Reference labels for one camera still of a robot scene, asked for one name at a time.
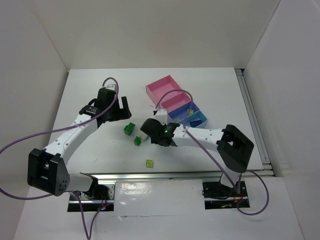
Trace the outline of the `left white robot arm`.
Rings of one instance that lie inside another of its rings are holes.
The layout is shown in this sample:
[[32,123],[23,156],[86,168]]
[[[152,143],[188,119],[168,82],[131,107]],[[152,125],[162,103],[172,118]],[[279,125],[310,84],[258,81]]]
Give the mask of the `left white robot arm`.
[[103,86],[97,98],[85,105],[73,124],[44,149],[33,149],[28,156],[27,183],[29,186],[60,196],[79,191],[89,196],[98,193],[98,179],[86,174],[70,174],[67,164],[78,147],[106,122],[129,119],[127,98],[118,98],[116,84]]

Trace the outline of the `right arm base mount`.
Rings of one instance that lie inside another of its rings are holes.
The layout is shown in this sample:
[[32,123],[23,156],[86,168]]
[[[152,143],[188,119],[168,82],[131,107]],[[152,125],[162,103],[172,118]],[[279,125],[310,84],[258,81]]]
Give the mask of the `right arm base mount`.
[[220,184],[218,181],[203,182],[201,194],[204,197],[206,210],[249,208],[250,202],[244,181],[240,182],[240,193],[233,188]]

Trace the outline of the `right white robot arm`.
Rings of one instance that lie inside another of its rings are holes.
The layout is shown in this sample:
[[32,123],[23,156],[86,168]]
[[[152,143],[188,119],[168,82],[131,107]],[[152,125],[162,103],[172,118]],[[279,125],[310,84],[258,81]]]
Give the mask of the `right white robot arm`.
[[166,119],[165,109],[154,110],[140,131],[150,138],[152,144],[201,148],[222,171],[220,184],[239,192],[239,182],[247,171],[254,143],[231,124],[223,129],[204,129],[166,122]]

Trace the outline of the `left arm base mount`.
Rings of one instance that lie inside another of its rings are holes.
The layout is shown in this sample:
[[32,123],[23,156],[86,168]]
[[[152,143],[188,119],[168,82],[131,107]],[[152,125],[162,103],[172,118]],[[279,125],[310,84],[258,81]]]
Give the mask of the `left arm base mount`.
[[84,192],[77,192],[80,198],[83,212],[113,212],[116,183],[106,182],[103,187],[93,196],[88,196]]

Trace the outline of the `dark blue lego plate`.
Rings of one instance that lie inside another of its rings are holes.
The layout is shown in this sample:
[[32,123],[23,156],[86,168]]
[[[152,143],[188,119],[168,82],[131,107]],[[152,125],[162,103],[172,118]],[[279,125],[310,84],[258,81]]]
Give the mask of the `dark blue lego plate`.
[[196,128],[197,126],[202,124],[202,121],[201,120],[194,120],[194,121],[191,121],[189,124],[192,128]]

